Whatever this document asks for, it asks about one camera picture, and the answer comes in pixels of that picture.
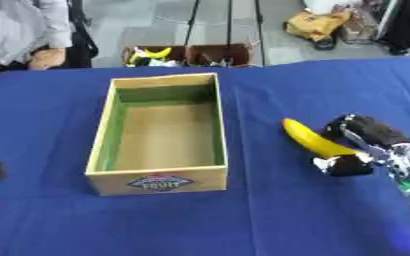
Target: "yellow banana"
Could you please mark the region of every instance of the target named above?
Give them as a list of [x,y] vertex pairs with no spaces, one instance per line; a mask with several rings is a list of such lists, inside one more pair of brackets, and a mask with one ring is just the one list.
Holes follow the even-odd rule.
[[284,118],[283,127],[289,136],[295,141],[325,159],[340,155],[353,155],[359,153],[359,151],[344,147],[323,138],[305,125],[293,119]]
[[162,59],[166,56],[168,56],[172,51],[171,47],[168,47],[166,49],[164,49],[163,51],[160,52],[151,52],[148,49],[145,50],[145,53],[147,55],[147,57],[151,58],[151,59]]

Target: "yellow object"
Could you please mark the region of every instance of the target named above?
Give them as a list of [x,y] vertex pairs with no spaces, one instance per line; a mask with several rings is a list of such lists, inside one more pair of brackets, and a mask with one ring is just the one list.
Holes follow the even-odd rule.
[[286,32],[292,35],[320,41],[347,22],[350,12],[336,12],[328,15],[314,15],[310,12],[300,12],[287,22]]
[[168,47],[166,49],[164,49],[163,51],[159,51],[159,52],[151,52],[148,49],[145,50],[145,53],[147,55],[147,57],[151,58],[151,59],[162,59],[167,57],[172,51],[171,47]]
[[305,125],[293,119],[284,118],[283,127],[289,136],[295,141],[325,159],[340,155],[354,155],[359,153],[359,151],[344,147],[323,138]]

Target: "wooden box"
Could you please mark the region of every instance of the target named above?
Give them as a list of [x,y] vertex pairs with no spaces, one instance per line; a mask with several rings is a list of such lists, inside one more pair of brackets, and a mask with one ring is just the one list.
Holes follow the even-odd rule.
[[101,195],[225,189],[217,75],[112,80],[85,175]]

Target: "cardboard box on floor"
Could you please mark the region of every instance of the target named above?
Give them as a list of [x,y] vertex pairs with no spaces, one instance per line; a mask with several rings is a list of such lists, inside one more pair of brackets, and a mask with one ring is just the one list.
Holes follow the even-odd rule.
[[101,195],[225,189],[217,75],[112,80],[85,175]]

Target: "table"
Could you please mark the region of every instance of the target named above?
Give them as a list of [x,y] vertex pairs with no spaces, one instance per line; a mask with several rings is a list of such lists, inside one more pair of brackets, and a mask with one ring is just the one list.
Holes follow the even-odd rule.
[[[83,171],[110,79],[210,71],[228,190],[96,196]],[[410,211],[384,170],[325,177],[280,128],[347,112],[410,136],[410,59],[2,74],[0,255],[410,255]]]

